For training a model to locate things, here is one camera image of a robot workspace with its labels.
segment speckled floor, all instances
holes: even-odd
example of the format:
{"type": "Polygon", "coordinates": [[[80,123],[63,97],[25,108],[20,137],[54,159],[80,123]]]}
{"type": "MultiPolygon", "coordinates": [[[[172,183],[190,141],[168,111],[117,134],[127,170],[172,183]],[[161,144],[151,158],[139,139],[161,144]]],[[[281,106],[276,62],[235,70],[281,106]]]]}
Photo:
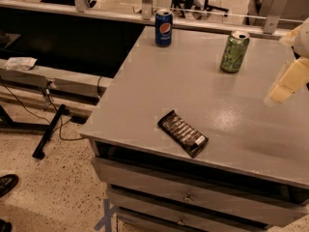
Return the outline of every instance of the speckled floor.
{"type": "MultiPolygon", "coordinates": [[[[19,122],[44,123],[19,105],[0,100],[19,122]]],[[[53,114],[31,109],[51,120],[53,114]]],[[[77,138],[79,125],[63,127],[64,138],[77,138]]],[[[90,164],[93,151],[88,140],[63,141],[56,131],[45,145],[45,158],[31,156],[41,140],[39,133],[0,132],[0,176],[14,173],[20,180],[12,192],[0,198],[0,218],[18,232],[86,232],[103,218],[106,184],[100,182],[90,164]]],[[[116,219],[112,218],[113,231],[116,219]]],[[[139,231],[118,222],[118,231],[139,231]]]]}

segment black shoe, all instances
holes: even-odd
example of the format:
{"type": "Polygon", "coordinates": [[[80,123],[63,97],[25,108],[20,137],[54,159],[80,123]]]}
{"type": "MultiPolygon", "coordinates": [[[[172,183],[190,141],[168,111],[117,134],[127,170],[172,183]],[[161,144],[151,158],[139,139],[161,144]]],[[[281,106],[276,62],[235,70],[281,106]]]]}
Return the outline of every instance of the black shoe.
{"type": "Polygon", "coordinates": [[[4,220],[0,219],[0,232],[11,232],[12,225],[10,222],[5,222],[4,220]]]}
{"type": "Polygon", "coordinates": [[[8,174],[0,177],[0,197],[11,191],[18,183],[18,176],[15,174],[8,174]]]}

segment metal frame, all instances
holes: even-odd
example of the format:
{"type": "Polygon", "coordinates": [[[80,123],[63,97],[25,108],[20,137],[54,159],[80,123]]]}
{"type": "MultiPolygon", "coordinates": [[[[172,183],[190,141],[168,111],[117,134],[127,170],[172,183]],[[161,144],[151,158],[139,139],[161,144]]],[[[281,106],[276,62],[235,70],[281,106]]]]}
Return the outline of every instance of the metal frame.
{"type": "MultiPolygon", "coordinates": [[[[144,25],[155,25],[155,18],[152,13],[145,13],[147,10],[152,10],[153,0],[143,0],[144,11],[143,14],[125,14],[119,12],[111,11],[99,11],[99,10],[85,10],[83,13],[79,13],[73,6],[57,5],[57,4],[38,4],[35,3],[25,3],[22,1],[14,0],[0,0],[0,7],[6,7],[11,9],[20,9],[44,13],[54,13],[61,15],[75,15],[90,18],[108,19],[115,21],[133,22],[144,25]]],[[[275,29],[275,31],[270,33],[265,33],[262,26],[246,26],[246,25],[227,25],[224,23],[210,23],[207,21],[193,21],[174,18],[173,20],[174,28],[188,29],[188,30],[198,30],[204,32],[213,33],[224,33],[229,34],[233,30],[241,30],[248,32],[252,37],[267,38],[278,40],[280,37],[286,35],[290,30],[286,29],[275,29]]]]}
{"type": "Polygon", "coordinates": [[[11,119],[9,114],[5,111],[5,109],[0,105],[0,131],[44,131],[44,135],[33,153],[32,157],[35,159],[42,160],[45,156],[43,152],[43,147],[45,143],[49,140],[55,126],[57,125],[62,113],[64,112],[66,106],[61,105],[57,110],[53,120],[50,125],[42,125],[42,124],[32,124],[32,123],[19,123],[15,122],[11,119]]]}
{"type": "Polygon", "coordinates": [[[270,8],[267,20],[264,25],[264,33],[272,34],[279,23],[280,16],[283,13],[288,0],[272,0],[271,5],[267,4],[264,8],[270,8]]]}
{"type": "Polygon", "coordinates": [[[222,11],[222,12],[225,13],[224,16],[228,16],[227,13],[229,12],[228,9],[217,7],[217,6],[214,6],[214,5],[210,5],[210,0],[205,0],[204,10],[206,10],[208,12],[211,12],[212,10],[222,11]]]}
{"type": "Polygon", "coordinates": [[[43,66],[35,66],[29,71],[7,71],[4,69],[7,60],[0,59],[0,75],[3,80],[21,84],[33,85],[49,89],[78,94],[85,97],[97,98],[98,91],[103,94],[112,78],[86,73],[56,70],[43,66]]]}

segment dark wrapper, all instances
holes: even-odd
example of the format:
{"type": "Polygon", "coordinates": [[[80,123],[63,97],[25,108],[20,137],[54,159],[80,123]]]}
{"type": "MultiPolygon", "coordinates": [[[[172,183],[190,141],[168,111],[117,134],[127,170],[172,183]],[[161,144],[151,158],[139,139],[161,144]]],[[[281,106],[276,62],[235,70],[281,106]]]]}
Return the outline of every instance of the dark wrapper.
{"type": "Polygon", "coordinates": [[[209,141],[199,131],[192,128],[174,110],[166,114],[157,125],[176,140],[194,159],[209,141]]]}

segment soda can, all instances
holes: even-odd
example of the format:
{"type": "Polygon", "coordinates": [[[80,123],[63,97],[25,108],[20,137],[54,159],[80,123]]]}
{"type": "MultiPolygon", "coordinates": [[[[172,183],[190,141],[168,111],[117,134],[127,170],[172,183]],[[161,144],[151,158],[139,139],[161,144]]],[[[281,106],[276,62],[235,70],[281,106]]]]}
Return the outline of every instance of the soda can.
{"type": "Polygon", "coordinates": [[[246,32],[232,32],[226,42],[220,68],[226,73],[236,73],[242,64],[249,46],[250,35],[246,32]]]}
{"type": "Polygon", "coordinates": [[[168,46],[172,42],[173,14],[170,10],[161,9],[155,14],[155,44],[168,46]]]}

